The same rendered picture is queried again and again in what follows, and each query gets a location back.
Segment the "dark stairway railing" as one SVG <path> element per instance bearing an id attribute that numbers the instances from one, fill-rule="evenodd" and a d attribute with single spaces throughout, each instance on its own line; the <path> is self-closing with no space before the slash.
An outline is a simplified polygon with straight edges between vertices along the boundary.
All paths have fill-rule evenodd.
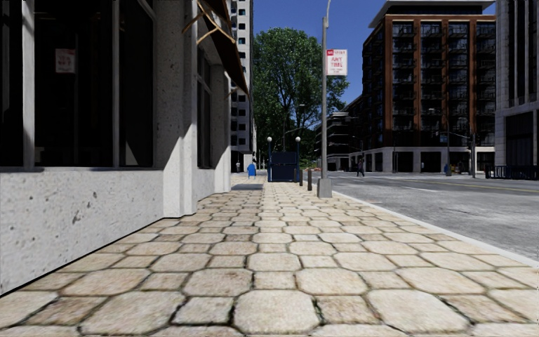
<path id="1" fill-rule="evenodd" d="M 272 152 L 272 138 L 268 137 L 268 182 L 298 182 L 300 179 L 299 145 L 300 137 L 295 139 L 295 152 Z"/>

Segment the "grey street lamp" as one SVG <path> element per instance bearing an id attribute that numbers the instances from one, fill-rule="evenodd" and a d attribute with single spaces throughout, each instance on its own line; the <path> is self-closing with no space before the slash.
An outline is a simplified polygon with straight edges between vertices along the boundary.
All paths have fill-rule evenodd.
<path id="1" fill-rule="evenodd" d="M 326 14 L 322 19 L 322 74 L 321 74 L 321 177 L 317 183 L 317 196 L 329 199 L 333 196 L 332 181 L 328 177 L 327 162 L 327 29 L 331 0 L 327 0 Z"/>

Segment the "white tower building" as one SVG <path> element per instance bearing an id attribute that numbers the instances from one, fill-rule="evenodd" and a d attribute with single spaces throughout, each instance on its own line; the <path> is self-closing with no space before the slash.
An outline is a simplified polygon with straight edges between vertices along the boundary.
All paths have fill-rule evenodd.
<path id="1" fill-rule="evenodd" d="M 252 41 L 253 41 L 253 0 L 227 0 L 232 21 L 232 36 L 236 39 L 244 79 L 249 89 L 232 94 L 231 108 L 231 170 L 236 173 L 236 162 L 241 164 L 241 172 L 253 162 L 256 145 L 256 126 L 253 113 L 252 93 Z"/>

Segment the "dark building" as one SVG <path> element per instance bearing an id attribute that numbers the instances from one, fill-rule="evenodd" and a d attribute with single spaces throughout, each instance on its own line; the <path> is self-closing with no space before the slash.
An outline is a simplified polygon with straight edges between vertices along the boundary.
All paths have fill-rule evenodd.
<path id="1" fill-rule="evenodd" d="M 340 111 L 329 114 L 327 123 L 326 161 L 328 171 L 356 171 L 357 157 L 361 154 L 359 111 L 360 95 Z"/>

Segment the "trees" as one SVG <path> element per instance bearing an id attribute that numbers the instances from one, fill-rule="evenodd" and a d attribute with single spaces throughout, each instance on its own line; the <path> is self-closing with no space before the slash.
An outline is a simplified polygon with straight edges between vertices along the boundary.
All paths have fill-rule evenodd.
<path id="1" fill-rule="evenodd" d="M 302 166 L 319 158 L 321 61 L 321 44 L 302 30 L 276 27 L 256 34 L 253 102 L 261 157 L 272 138 L 275 151 L 299 150 Z"/>

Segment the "red brick building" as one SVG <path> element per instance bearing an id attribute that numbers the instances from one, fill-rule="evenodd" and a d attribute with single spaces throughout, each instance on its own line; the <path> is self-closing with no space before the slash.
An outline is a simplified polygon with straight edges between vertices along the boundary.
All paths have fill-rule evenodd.
<path id="1" fill-rule="evenodd" d="M 438 131 L 475 135 L 476 170 L 494 162 L 493 0 L 385 0 L 362 47 L 366 171 L 442 173 Z"/>

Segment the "pale concrete building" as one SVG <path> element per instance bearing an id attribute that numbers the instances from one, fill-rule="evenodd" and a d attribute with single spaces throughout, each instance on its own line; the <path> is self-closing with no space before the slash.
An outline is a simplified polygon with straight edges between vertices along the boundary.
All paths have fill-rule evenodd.
<path id="1" fill-rule="evenodd" d="M 229 189 L 237 0 L 0 0 L 0 293 Z"/>

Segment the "traffic light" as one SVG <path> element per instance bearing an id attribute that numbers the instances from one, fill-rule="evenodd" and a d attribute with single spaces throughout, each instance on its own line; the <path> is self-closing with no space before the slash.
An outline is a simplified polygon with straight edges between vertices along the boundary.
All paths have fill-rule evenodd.
<path id="1" fill-rule="evenodd" d="M 476 175 L 475 135 L 463 135 L 450 131 L 438 131 L 442 146 L 442 172 L 446 176 L 467 172 Z"/>

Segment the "pale stone building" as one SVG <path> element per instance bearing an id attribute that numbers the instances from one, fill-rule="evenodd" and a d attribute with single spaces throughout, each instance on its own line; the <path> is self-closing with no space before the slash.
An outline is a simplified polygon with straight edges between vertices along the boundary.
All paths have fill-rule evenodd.
<path id="1" fill-rule="evenodd" d="M 495 164 L 539 166 L 539 0 L 495 4 Z"/>

